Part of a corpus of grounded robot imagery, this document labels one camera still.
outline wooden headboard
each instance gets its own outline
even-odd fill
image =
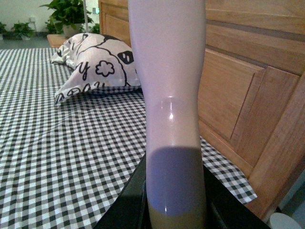
[[[127,0],[99,0],[101,33],[130,45]],[[305,1],[207,0],[201,135],[247,176],[268,219],[305,168]]]

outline bed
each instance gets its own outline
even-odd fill
[[[127,0],[99,0],[100,30],[131,44]],[[268,220],[305,168],[305,14],[297,0],[206,0],[201,135],[237,165]]]
[[[55,105],[73,72],[51,63],[59,51],[0,50],[1,228],[94,227],[145,154],[142,91],[101,88]],[[243,172],[201,143],[223,185],[243,204],[255,199]]]

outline potted plant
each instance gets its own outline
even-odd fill
[[[62,34],[62,27],[55,27],[53,20],[50,18],[47,22],[45,22],[46,28],[48,30],[48,34]]]
[[[81,24],[85,23],[82,0],[52,0],[50,4],[41,5],[54,10],[50,21],[56,26],[62,26],[66,37],[80,32]]]
[[[34,30],[30,28],[29,23],[16,23],[14,24],[13,33],[17,38],[29,40],[34,35]]]
[[[100,34],[100,25],[99,25],[98,23],[96,23],[95,25],[93,25],[93,27],[91,28],[91,32],[92,32],[92,33]]]
[[[7,33],[5,26],[6,26],[6,24],[3,24],[2,22],[0,22],[0,40],[3,40],[3,35]]]

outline black stand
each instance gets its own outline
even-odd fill
[[[269,229],[206,167],[203,169],[208,206],[208,229]],[[151,228],[146,203],[145,171],[146,157],[144,156],[123,192],[94,229]]]

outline green leaves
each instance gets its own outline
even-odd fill
[[[7,30],[5,29],[6,24],[0,22],[0,34],[6,34]]]
[[[50,19],[45,22],[46,28],[48,30],[48,34],[62,34],[62,23],[60,21],[56,21],[54,18],[50,17]]]
[[[41,5],[41,7],[54,10],[51,16],[64,25],[85,23],[82,0],[52,0],[50,4]]]
[[[94,25],[94,26],[92,27],[92,29],[91,29],[91,32],[92,32],[92,33],[100,34],[100,24],[95,23],[95,25]]]
[[[77,30],[76,25],[75,24],[71,24],[72,29]]]
[[[17,37],[22,35],[32,37],[34,35],[34,30],[29,27],[29,23],[16,23],[12,30]]]

